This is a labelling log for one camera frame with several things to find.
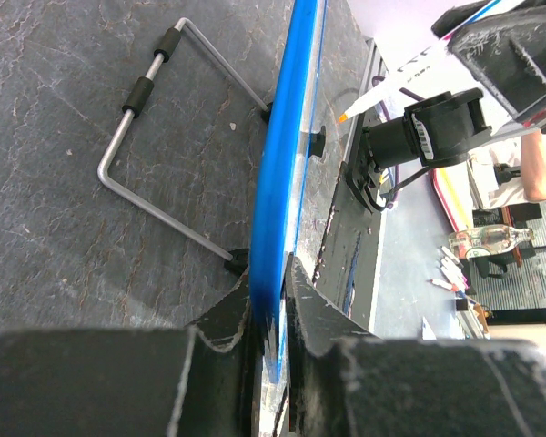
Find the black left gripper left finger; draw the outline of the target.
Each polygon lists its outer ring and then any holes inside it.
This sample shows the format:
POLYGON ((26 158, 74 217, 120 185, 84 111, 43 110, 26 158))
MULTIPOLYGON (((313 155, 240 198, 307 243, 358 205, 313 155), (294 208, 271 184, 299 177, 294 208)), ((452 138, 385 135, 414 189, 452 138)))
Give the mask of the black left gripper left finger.
POLYGON ((181 329, 0 335, 0 436, 254 436, 248 280, 181 329))

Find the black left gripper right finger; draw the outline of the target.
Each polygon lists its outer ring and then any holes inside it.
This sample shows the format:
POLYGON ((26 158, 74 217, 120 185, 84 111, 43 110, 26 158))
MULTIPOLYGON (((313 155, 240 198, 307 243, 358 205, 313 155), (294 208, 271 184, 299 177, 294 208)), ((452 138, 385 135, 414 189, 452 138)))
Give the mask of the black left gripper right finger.
POLYGON ((546 355, 524 340, 382 340, 285 271, 298 436, 546 436, 546 355))

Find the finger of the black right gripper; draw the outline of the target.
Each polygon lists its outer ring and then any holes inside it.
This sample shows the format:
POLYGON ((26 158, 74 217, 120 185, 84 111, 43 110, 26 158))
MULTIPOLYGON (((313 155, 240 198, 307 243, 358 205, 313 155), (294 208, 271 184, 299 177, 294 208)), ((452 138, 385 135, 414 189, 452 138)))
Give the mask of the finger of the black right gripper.
POLYGON ((513 121, 546 132, 546 1, 475 1, 431 32, 513 121))

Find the white orange marker pen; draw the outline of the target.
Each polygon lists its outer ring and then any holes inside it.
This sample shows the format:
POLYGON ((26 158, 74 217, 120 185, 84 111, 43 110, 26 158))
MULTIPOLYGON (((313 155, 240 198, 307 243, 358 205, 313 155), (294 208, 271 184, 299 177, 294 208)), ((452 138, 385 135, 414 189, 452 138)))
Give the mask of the white orange marker pen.
POLYGON ((358 114, 366 112, 392 92, 400 90, 402 87, 406 87, 415 79, 424 76, 433 66, 448 55, 447 46, 451 38, 464 26, 493 15, 510 12, 520 4, 522 4, 522 1, 517 0, 489 1, 468 18, 460 22, 455 27, 452 27, 452 29, 436 43, 421 50, 406 64, 397 68, 378 85, 374 86, 372 89, 356 99, 352 105, 339 116, 338 122, 343 123, 358 114))

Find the blue framed whiteboard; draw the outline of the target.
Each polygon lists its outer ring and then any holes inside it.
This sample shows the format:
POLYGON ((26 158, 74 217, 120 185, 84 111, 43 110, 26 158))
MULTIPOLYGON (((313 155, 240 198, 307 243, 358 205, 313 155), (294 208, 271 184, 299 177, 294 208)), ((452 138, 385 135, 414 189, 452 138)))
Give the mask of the blue framed whiteboard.
POLYGON ((296 1, 260 162, 248 258, 253 318, 272 383, 281 378, 287 317, 283 284, 296 250, 314 129, 327 14, 324 1, 296 1))

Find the bystander bare forearm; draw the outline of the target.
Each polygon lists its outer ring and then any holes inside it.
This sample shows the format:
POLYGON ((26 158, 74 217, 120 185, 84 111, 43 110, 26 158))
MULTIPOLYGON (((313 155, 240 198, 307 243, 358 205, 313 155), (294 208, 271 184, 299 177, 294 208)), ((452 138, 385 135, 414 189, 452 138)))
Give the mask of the bystander bare forearm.
POLYGON ((546 149, 540 130, 521 137, 521 184, 529 202, 546 200, 546 149))

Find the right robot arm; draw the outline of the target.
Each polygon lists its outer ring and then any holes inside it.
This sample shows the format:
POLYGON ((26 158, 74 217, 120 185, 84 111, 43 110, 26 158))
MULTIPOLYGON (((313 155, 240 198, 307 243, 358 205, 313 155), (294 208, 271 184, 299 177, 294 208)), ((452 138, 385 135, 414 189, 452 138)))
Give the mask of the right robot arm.
POLYGON ((481 86, 423 99, 406 107, 402 117, 361 129, 346 178, 357 201, 371 212, 384 209, 375 199, 379 172, 415 159, 422 165, 387 193, 386 200, 392 201, 428 171, 457 165, 474 148, 501 140, 484 119, 480 101, 485 92, 514 123, 546 134, 546 1, 477 1, 446 11, 431 31, 435 44, 359 97, 341 120, 404 89, 448 55, 481 86))

